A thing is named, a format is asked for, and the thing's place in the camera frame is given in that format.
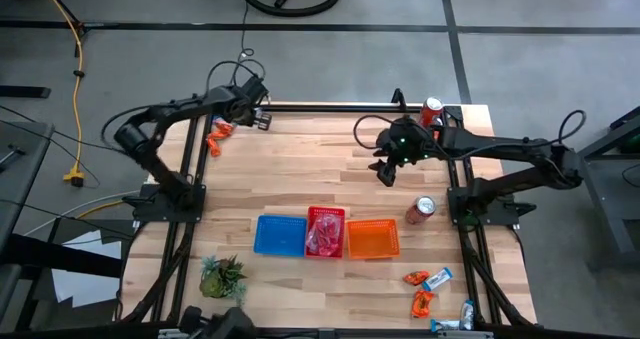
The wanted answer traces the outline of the grey metal stand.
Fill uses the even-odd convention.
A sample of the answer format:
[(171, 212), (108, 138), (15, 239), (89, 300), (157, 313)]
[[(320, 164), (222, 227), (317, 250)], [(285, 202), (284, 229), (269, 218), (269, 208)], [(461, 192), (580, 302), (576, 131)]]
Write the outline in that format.
[(616, 120), (608, 133), (575, 152), (564, 141), (586, 122), (586, 112), (570, 132), (560, 125), (553, 140), (562, 153), (554, 160), (563, 184), (586, 186), (593, 203), (604, 249), (588, 263), (593, 271), (640, 269), (640, 107)]

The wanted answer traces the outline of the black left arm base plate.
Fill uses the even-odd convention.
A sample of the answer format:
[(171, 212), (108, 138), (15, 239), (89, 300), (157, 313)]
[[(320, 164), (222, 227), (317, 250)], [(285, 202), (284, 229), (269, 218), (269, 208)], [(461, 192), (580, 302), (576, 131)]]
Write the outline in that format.
[(193, 202), (180, 207), (159, 190), (158, 184), (144, 184), (140, 188), (140, 196), (133, 197), (129, 204), (134, 208), (136, 221), (196, 223), (202, 219), (205, 197), (206, 186), (198, 185), (193, 190)]

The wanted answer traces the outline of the dark beam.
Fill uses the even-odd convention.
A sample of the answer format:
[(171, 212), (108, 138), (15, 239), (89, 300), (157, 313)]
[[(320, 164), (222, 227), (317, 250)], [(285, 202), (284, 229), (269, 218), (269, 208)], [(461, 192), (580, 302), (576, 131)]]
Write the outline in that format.
[(123, 267), (121, 259), (17, 234), (11, 234), (0, 246), (0, 264), (15, 264), (31, 271), (48, 268), (112, 278), (119, 278)]

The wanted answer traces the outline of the red plastic basket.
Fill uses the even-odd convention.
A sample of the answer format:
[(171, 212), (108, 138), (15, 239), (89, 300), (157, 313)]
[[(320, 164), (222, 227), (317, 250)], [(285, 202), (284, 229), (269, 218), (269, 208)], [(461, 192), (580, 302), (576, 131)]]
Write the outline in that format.
[(306, 236), (305, 236), (305, 256), (306, 257), (310, 257), (310, 258), (324, 258), (324, 259), (339, 259), (339, 258), (326, 258), (326, 257), (321, 257), (320, 255), (314, 255), (311, 254), (309, 252), (309, 250), (307, 249), (306, 246), (306, 241), (307, 241), (307, 236), (309, 233), (309, 230), (311, 229), (312, 226), (309, 225), (309, 220), (308, 220), (308, 216), (313, 213), (321, 213), (321, 214), (335, 214), (335, 215), (340, 215), (342, 217), (342, 227), (341, 227), (341, 238), (342, 238), (342, 247), (344, 247), (344, 235), (345, 235), (345, 210), (341, 209), (341, 208), (335, 208), (335, 207), (320, 207), (320, 206), (311, 206), (308, 209), (308, 215), (307, 215), (307, 231), (306, 231)]

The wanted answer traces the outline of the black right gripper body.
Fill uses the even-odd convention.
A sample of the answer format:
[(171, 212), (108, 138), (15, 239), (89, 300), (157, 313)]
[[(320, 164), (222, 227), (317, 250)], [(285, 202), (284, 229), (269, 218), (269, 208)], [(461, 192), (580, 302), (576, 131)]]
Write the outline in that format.
[(383, 129), (375, 141), (375, 157), (392, 165), (415, 164), (435, 154), (434, 138), (411, 118), (398, 118)]

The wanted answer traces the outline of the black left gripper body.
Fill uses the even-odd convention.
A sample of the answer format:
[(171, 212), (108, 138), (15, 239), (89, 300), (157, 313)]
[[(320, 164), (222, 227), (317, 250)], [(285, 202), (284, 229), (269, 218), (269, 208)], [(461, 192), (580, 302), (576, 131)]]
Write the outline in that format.
[(219, 115), (227, 122), (241, 126), (253, 126), (256, 120), (256, 108), (261, 100), (260, 89), (243, 89), (227, 86), (230, 98), (221, 104)]

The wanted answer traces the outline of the red soda can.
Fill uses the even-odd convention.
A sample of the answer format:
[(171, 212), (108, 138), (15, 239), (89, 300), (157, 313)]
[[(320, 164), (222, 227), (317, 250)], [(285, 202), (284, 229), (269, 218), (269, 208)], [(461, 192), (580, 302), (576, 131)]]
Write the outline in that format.
[(419, 196), (405, 213), (405, 220), (409, 224), (425, 222), (436, 212), (436, 203), (430, 196)]
[(438, 119), (444, 110), (444, 104), (437, 97), (428, 97), (421, 108), (419, 123), (428, 127), (438, 123)]

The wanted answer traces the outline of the black aluminium table frame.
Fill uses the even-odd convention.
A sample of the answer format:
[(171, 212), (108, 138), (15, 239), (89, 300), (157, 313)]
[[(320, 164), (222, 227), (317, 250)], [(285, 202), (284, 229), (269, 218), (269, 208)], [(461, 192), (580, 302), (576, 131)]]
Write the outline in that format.
[[(393, 187), (369, 170), (368, 146), (386, 122), (398, 115), (393, 104), (293, 103), (271, 105), (268, 131), (241, 127), (212, 157), (204, 122), (172, 126), (160, 148), (172, 168), (187, 165), (207, 188), (202, 219), (191, 226), (146, 225), (133, 241), (121, 300), (131, 313), (157, 279), (162, 264), (182, 238), (190, 252), (170, 278), (149, 319), (175, 318), (187, 306), (211, 315), (227, 310), (228, 299), (199, 291), (204, 257), (236, 255), (244, 264), (245, 312), (262, 327), (424, 329), (411, 316), (415, 290), (403, 276), (448, 267), (453, 278), (430, 303), (434, 319), (455, 319), (469, 297), (458, 232), (448, 214), (451, 169), (428, 160), (399, 170)], [(436, 203), (420, 224), (405, 220), (419, 196)], [(311, 206), (345, 210), (348, 221), (393, 219), (400, 255), (352, 260), (262, 255), (253, 250), (262, 215), (303, 217)]]

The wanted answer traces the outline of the potted succulent plant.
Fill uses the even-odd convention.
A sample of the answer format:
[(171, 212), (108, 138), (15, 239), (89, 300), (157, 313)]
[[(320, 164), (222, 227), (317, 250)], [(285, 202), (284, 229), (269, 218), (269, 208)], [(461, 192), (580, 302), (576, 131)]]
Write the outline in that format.
[(202, 259), (199, 291), (205, 298), (232, 299), (238, 307), (246, 300), (247, 286), (243, 282), (244, 264), (237, 256), (217, 259), (215, 256)]

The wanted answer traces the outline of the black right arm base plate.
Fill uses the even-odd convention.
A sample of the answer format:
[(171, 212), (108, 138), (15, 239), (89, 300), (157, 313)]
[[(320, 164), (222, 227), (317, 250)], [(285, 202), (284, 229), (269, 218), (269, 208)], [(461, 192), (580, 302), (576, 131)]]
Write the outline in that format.
[(511, 194), (482, 197), (473, 195), (467, 187), (449, 188), (447, 200), (452, 223), (464, 226), (518, 225), (521, 216), (537, 208), (532, 203), (516, 202)]

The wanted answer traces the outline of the white paper sheets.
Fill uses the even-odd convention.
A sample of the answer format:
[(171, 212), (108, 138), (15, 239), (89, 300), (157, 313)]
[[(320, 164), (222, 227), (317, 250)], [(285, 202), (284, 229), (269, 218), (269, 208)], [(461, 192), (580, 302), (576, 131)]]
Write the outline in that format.
[[(104, 243), (99, 230), (87, 232), (63, 243), (63, 246), (121, 258), (121, 242)], [(52, 269), (52, 279), (58, 302), (72, 299), (72, 307), (80, 307), (116, 298), (119, 280), (114, 277), (75, 273)]]

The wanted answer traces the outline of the orange plastic basket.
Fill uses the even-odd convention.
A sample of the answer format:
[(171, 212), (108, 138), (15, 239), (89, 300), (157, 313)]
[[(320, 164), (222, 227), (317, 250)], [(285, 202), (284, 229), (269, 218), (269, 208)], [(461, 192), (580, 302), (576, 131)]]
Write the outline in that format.
[(387, 259), (400, 255), (395, 220), (353, 220), (346, 226), (350, 259)]

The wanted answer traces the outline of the grey side table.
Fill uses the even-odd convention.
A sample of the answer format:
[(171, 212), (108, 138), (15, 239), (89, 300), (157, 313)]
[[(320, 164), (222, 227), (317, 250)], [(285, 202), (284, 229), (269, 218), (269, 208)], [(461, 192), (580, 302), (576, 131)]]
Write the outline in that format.
[(0, 123), (0, 158), (14, 144), (26, 154), (0, 173), (0, 246), (13, 233), (49, 148), (53, 126), (39, 122)]

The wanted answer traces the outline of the silver metal bracket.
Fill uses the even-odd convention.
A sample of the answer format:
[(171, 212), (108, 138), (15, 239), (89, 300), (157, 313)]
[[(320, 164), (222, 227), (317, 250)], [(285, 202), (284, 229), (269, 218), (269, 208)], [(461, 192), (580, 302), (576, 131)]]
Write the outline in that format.
[(161, 329), (158, 332), (157, 339), (197, 339), (201, 334), (201, 330), (197, 329), (192, 333), (182, 332), (180, 329)]
[(466, 330), (438, 331), (437, 339), (494, 339), (494, 334), (491, 332)]

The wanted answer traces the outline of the blue plastic basket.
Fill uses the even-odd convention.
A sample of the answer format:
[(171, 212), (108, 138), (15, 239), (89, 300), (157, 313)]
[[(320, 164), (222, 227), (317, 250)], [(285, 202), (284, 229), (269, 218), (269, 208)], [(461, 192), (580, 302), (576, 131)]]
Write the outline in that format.
[(262, 215), (258, 218), (253, 250), (264, 255), (304, 257), (307, 220)]

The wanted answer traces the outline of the black flat bar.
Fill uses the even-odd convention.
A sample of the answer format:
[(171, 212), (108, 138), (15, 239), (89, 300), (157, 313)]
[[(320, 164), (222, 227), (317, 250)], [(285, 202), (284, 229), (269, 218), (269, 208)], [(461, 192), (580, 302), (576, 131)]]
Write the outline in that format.
[(50, 93), (48, 87), (0, 85), (0, 97), (46, 99)]

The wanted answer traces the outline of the black tripod leg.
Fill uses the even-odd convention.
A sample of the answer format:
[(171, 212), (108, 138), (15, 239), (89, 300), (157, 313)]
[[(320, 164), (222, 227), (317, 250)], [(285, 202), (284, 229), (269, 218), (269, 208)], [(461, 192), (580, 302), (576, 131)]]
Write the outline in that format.
[(83, 22), (78, 19), (71, 9), (62, 0), (51, 0), (62, 14), (67, 25), (70, 27), (75, 39), (74, 56), (80, 58), (83, 54), (82, 40), (93, 29), (113, 29), (117, 25), (106, 22)]

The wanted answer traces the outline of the black tool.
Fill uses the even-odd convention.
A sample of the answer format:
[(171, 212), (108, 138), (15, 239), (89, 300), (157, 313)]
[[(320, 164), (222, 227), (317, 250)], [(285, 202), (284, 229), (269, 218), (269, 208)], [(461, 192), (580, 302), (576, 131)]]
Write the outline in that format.
[(26, 152), (20, 147), (9, 144), (8, 145), (9, 152), (5, 154), (2, 158), (0, 158), (0, 173), (4, 172), (9, 164), (14, 161), (16, 158), (24, 156)]

